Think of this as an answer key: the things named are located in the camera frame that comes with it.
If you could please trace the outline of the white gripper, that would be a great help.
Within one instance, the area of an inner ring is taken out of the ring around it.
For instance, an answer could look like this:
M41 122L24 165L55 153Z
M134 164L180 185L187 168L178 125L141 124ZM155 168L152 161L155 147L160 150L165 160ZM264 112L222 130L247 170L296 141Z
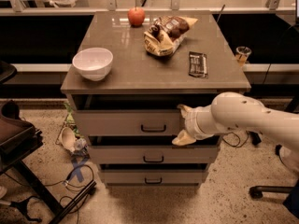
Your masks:
M187 146L201 139L202 132L197 124L197 112L195 108L179 104L178 109L182 116L185 116L185 130L179 132L178 136L172 140L175 146Z

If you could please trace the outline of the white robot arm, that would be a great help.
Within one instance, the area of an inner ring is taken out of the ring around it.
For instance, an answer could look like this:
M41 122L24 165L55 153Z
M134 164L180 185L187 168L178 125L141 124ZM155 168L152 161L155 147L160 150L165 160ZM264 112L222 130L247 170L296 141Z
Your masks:
M235 92L217 95L207 106L178 105L184 128L172 141L186 146L215 134L236 130L265 135L278 142L282 163L299 173L299 115L267 108L260 101Z

